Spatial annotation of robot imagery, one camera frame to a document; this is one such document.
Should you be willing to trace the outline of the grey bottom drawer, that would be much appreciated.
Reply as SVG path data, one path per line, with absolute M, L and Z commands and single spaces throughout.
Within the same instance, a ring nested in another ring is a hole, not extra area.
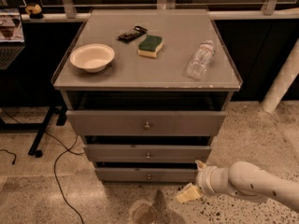
M 96 168 L 98 178 L 106 182 L 193 182 L 197 172 L 194 169 L 160 168 Z

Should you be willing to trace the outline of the grey drawer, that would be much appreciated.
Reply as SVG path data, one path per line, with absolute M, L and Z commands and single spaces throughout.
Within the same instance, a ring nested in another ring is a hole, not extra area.
M 160 168 L 96 168 L 98 178 L 106 182 L 193 182 L 197 172 L 194 169 Z
M 215 136 L 223 111 L 67 111 L 76 134 L 116 136 Z
M 85 145 L 83 149 L 89 161 L 135 163 L 194 163 L 206 161 L 211 152 L 205 146 L 169 145 Z

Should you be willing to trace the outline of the grey drawer cabinet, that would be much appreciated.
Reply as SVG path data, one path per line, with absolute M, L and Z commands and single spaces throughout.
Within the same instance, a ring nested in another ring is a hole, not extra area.
M 141 26 L 148 31 L 126 43 L 118 36 Z M 138 45 L 157 35 L 164 45 L 156 58 L 140 56 Z M 183 71 L 199 45 L 212 40 L 215 54 L 200 80 Z M 99 43 L 112 47 L 115 57 L 96 74 L 64 60 L 53 79 L 67 111 L 223 111 L 241 78 L 216 26 L 204 10 L 95 10 L 84 24 L 76 47 Z M 85 145 L 160 145 L 210 147 L 214 136 L 79 135 Z M 100 162 L 96 168 L 194 169 L 194 163 Z

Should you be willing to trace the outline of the grey middle drawer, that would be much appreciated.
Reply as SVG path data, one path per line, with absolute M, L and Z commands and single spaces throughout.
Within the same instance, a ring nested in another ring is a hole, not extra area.
M 206 161 L 211 152 L 205 146 L 169 145 L 85 145 L 83 149 L 89 161 L 135 163 L 194 163 Z

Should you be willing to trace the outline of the grey top drawer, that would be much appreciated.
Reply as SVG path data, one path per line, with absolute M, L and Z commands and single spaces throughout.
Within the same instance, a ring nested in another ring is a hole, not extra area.
M 223 111 L 67 111 L 76 134 L 116 136 L 215 136 Z

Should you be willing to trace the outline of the clear plastic water bottle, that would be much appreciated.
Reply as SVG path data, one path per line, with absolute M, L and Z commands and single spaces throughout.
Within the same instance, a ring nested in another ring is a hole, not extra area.
M 195 80 L 200 80 L 212 62 L 214 54 L 214 42 L 212 40 L 205 40 L 202 42 L 199 45 L 198 50 L 190 58 L 183 71 L 183 75 Z

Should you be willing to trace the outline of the white diagonal pole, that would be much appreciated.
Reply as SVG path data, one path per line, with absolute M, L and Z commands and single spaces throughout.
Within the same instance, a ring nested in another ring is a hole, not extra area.
M 267 94 L 261 102 L 262 109 L 267 113 L 272 113 L 288 91 L 291 84 L 299 75 L 299 38 L 294 44 L 292 51 L 282 65 L 278 75 L 273 81 Z

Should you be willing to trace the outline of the green yellow sponge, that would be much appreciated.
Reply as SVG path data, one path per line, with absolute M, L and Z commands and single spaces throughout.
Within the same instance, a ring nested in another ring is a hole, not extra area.
M 137 52 L 140 56 L 156 58 L 163 45 L 164 42 L 160 36 L 147 35 L 146 38 L 138 45 Z

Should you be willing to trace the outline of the black calculator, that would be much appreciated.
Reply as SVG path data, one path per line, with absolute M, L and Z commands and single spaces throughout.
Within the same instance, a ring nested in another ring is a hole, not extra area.
M 144 35 L 148 30 L 141 26 L 135 26 L 132 30 L 125 32 L 118 36 L 118 39 L 122 42 L 129 43 L 140 36 Z

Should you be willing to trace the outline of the black desk leg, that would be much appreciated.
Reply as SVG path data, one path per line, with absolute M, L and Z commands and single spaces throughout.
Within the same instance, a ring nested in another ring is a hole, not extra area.
M 44 132 L 50 122 L 50 118 L 53 114 L 58 115 L 56 122 L 57 126 L 63 126 L 66 122 L 66 106 L 63 105 L 61 108 L 51 106 L 42 122 L 40 123 L 5 123 L 2 118 L 0 118 L 0 132 L 1 133 L 36 133 L 33 144 L 31 145 L 28 155 L 41 157 L 42 151 L 38 150 L 39 143 L 43 137 Z

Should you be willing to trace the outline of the white paper bowl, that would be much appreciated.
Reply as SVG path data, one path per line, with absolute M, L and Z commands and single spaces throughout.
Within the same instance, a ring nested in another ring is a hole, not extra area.
M 70 62 L 78 69 L 97 73 L 106 68 L 115 57 L 113 48 L 103 44 L 90 44 L 75 49 Z

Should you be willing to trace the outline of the yellow black tape dispenser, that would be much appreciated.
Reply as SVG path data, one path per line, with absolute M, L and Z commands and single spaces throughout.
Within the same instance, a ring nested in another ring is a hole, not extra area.
M 25 8 L 26 13 L 31 19 L 42 19 L 43 11 L 39 4 L 29 4 Z

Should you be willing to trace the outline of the laptop computer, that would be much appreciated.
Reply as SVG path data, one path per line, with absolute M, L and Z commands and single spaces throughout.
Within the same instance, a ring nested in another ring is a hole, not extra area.
M 25 48 L 21 14 L 17 8 L 0 9 L 0 69 L 6 70 Z

